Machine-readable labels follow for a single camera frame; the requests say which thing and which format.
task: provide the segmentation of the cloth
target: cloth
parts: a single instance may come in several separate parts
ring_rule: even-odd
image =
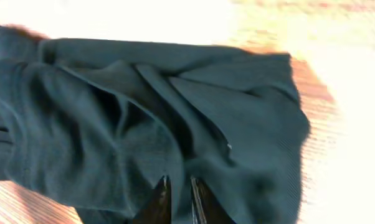
[[[236,223],[295,223],[309,125],[289,61],[0,27],[0,168],[85,223],[130,220],[164,175],[173,223],[191,223],[191,175]]]

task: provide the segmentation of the dark green fabric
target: dark green fabric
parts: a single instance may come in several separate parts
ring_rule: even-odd
[[[37,60],[0,58],[12,181],[87,223],[121,223],[169,175],[173,223],[185,224],[194,175],[237,223],[296,222],[308,121],[289,55],[87,39],[35,47]]]

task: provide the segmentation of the clothing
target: clothing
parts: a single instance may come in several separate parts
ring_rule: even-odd
[[[236,223],[296,222],[309,127],[289,55],[15,34],[0,27],[10,180],[85,223],[130,220],[164,175],[173,223],[191,223],[191,175]]]

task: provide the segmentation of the wooden surface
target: wooden surface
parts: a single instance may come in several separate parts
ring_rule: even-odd
[[[375,0],[180,1],[190,11],[159,0],[156,5],[148,3],[156,10],[145,11],[153,19],[139,22],[140,31],[114,28],[116,22],[110,20],[118,15],[95,18],[112,24],[108,26],[112,32],[98,27],[79,30],[75,24],[80,21],[67,26],[64,21],[70,18],[61,9],[71,7],[71,2],[78,6],[78,1],[58,0],[52,13],[64,15],[58,20],[63,27],[55,26],[50,16],[38,24],[23,15],[16,20],[15,15],[1,13],[0,22],[22,23],[51,37],[210,42],[258,53],[290,52],[294,80],[311,122],[311,134],[302,149],[303,198],[298,222],[375,223]],[[106,12],[112,5],[105,2],[97,7]],[[129,7],[129,1],[122,2]],[[158,19],[157,15],[169,15],[168,5],[175,7],[174,12]],[[5,3],[0,9],[10,10]],[[151,33],[150,26],[162,27],[164,35]],[[197,32],[188,36],[192,29]],[[0,183],[0,223],[79,222],[72,208],[10,182]]]

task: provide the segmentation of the folded garment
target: folded garment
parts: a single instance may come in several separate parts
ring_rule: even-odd
[[[131,220],[165,175],[173,223],[192,222],[190,176],[236,223],[297,220],[309,125],[288,54],[0,27],[0,117],[6,177],[85,223]]]

